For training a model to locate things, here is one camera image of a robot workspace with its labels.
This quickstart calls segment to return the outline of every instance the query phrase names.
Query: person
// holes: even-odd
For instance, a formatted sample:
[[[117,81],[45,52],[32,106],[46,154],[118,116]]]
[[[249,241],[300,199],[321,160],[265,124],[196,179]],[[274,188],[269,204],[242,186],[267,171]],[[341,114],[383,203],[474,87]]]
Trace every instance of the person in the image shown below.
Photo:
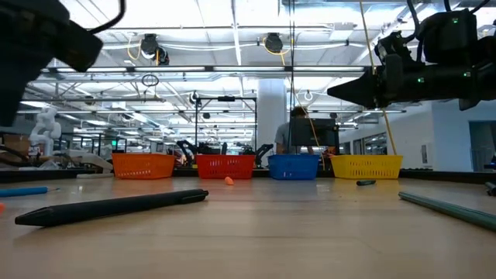
[[[291,110],[290,116],[292,118],[305,118],[306,117],[305,109],[301,106],[294,107]],[[298,154],[300,153],[300,146],[292,146],[291,140],[289,139],[289,122],[279,126],[276,132],[276,154]],[[311,146],[307,146],[308,153],[313,154],[313,149]]]

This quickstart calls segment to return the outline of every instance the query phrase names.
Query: blue basket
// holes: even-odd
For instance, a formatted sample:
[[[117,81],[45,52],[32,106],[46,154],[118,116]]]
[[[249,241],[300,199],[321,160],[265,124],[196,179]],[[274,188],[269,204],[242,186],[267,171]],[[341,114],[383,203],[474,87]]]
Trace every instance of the blue basket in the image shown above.
[[[273,179],[314,180],[317,177],[319,155],[272,155],[268,159]]]

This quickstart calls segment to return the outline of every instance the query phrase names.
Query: plastic basket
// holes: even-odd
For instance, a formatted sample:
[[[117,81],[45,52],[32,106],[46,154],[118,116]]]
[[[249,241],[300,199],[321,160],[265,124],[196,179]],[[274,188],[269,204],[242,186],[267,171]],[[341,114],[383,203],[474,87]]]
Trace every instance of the plastic basket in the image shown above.
[[[200,178],[250,179],[255,155],[197,155]]]
[[[340,155],[331,158],[334,176],[349,179],[398,179],[403,156]]]
[[[175,157],[149,153],[114,153],[112,161],[118,178],[158,179],[172,176]]]
[[[314,180],[317,177],[319,155],[269,156],[270,176],[281,180]]]

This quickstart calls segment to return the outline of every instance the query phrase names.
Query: white robot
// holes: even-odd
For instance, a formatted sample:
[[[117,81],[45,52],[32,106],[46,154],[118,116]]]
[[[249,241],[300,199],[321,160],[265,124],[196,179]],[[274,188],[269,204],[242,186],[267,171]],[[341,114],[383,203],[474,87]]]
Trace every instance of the white robot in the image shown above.
[[[55,108],[43,108],[41,113],[36,116],[36,126],[29,135],[31,146],[37,146],[40,143],[45,144],[44,156],[53,155],[53,140],[60,138],[62,133],[60,123],[55,122],[56,114]]]

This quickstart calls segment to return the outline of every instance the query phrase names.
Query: green rod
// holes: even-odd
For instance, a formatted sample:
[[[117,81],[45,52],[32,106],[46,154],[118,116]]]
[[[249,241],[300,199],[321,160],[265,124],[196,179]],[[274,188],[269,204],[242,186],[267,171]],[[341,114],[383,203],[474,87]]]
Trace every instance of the green rod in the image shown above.
[[[487,214],[485,212],[480,212],[478,210],[464,208],[459,205],[454,205],[448,202],[438,201],[432,198],[426,198],[411,193],[399,192],[398,195],[400,196],[401,199],[406,200],[407,202],[413,202],[417,205],[430,208],[437,212],[441,212],[451,217],[496,232],[496,215]]]

